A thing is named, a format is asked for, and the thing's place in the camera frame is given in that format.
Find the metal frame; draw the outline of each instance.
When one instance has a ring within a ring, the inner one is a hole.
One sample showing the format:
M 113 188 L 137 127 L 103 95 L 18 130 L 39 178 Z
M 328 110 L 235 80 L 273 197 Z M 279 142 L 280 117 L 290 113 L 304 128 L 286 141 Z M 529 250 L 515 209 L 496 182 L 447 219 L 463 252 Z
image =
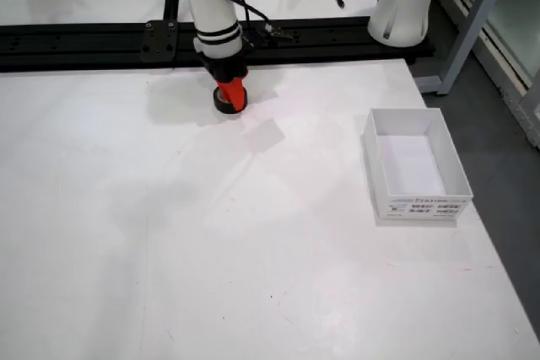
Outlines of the metal frame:
M 460 28 L 466 27 L 467 21 L 470 19 L 468 15 L 473 12 L 473 7 L 467 12 L 466 5 L 462 4 L 460 0 L 440 1 L 452 21 L 459 24 Z M 526 138 L 533 147 L 540 148 L 540 71 L 537 72 L 532 86 L 527 90 L 527 86 L 519 79 L 488 34 L 480 30 L 480 36 L 473 39 L 472 44 L 474 45 L 472 50 L 477 59 L 499 89 L 503 101 L 525 132 Z M 440 80 L 440 77 L 429 79 Z M 421 87 L 425 92 L 431 90 L 439 94 L 445 94 L 440 92 L 442 81 L 431 87 L 426 78 L 418 78 L 417 83 L 422 84 Z
M 525 96 L 517 99 L 507 90 L 501 89 L 503 100 L 519 122 L 526 138 L 535 148 L 540 148 L 540 71 Z
M 457 75 L 462 70 L 463 64 L 480 35 L 495 2 L 496 0 L 474 0 L 465 21 L 460 25 L 459 35 L 440 73 L 434 77 L 416 79 L 420 92 L 450 93 Z
M 164 19 L 133 24 L 0 26 L 0 72 L 200 67 L 190 23 L 177 23 L 178 0 L 165 0 Z M 280 38 L 261 35 L 261 21 L 244 22 L 248 65 L 341 62 L 432 56 L 425 40 L 400 49 L 368 34 L 369 18 L 278 20 Z

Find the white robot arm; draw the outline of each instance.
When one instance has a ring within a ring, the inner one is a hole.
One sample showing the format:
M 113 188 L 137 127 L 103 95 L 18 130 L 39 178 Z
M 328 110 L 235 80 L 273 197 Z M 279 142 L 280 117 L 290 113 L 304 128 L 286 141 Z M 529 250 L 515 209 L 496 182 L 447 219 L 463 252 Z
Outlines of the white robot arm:
M 247 93 L 242 79 L 247 67 L 242 54 L 241 27 L 230 0 L 188 0 L 197 37 L 193 40 L 207 70 L 218 84 L 214 102 L 220 111 L 245 109 Z

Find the white cardboard box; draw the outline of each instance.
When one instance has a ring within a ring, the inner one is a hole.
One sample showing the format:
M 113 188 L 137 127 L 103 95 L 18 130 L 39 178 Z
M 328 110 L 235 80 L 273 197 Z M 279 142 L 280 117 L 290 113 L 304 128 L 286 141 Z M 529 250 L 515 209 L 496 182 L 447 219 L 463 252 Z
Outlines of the white cardboard box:
M 456 219 L 473 198 L 439 109 L 373 109 L 364 147 L 380 218 Z

